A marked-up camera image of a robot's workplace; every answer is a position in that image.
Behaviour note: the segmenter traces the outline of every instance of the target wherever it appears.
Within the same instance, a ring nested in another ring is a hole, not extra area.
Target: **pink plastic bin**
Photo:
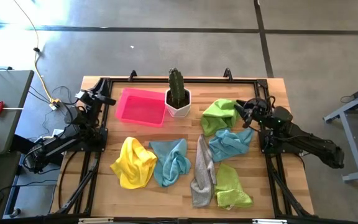
[[[165,93],[125,88],[116,110],[121,121],[161,127],[165,116]]]

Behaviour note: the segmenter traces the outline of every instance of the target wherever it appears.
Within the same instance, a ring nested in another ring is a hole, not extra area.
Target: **white hexagonal pot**
[[[165,105],[167,106],[168,112],[174,118],[184,118],[189,113],[190,108],[191,108],[191,91],[185,88],[185,91],[187,91],[189,93],[189,104],[180,108],[180,109],[176,109],[167,103],[167,96],[168,96],[167,93],[169,91],[170,90],[165,91]]]

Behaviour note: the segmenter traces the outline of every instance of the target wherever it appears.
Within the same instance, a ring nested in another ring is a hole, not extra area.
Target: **concrete floor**
[[[19,3],[37,25],[258,28],[252,0]],[[358,0],[260,0],[260,7],[266,29],[358,30]],[[0,4],[0,22],[28,24],[12,1]],[[169,68],[178,67],[186,76],[220,77],[229,67],[235,77],[267,77],[259,34],[42,31],[39,35],[44,54],[39,70],[51,90],[65,85],[74,93],[83,75],[129,75],[133,69],[139,75],[167,75]],[[0,30],[0,65],[31,69],[34,45],[33,31]],[[358,181],[341,180],[341,175],[357,170],[344,131],[340,122],[324,124],[321,119],[341,106],[341,96],[358,90],[358,35],[268,34],[267,45],[274,77],[285,79],[295,122],[332,139],[346,154],[342,170],[330,169],[317,157],[305,157],[315,213],[358,221]],[[32,86],[41,90],[36,78]],[[67,97],[64,90],[55,94]],[[29,95],[17,134],[30,138],[44,133],[42,122],[49,111]],[[62,128],[61,120],[61,113],[51,113],[46,127],[51,132]]]

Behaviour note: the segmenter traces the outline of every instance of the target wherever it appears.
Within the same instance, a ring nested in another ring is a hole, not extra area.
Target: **yellow cloth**
[[[121,147],[119,158],[110,168],[119,178],[121,187],[136,189],[149,182],[157,157],[147,151],[136,138],[128,137]]]

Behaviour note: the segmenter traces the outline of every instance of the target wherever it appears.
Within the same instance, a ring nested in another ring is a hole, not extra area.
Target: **light blue cloth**
[[[212,160],[219,162],[232,156],[248,152],[254,130],[247,128],[238,134],[230,132],[229,128],[216,131],[215,138],[209,140]]]
[[[151,141],[150,146],[158,157],[154,178],[161,187],[168,187],[178,180],[180,174],[189,173],[191,162],[185,157],[186,139]]]

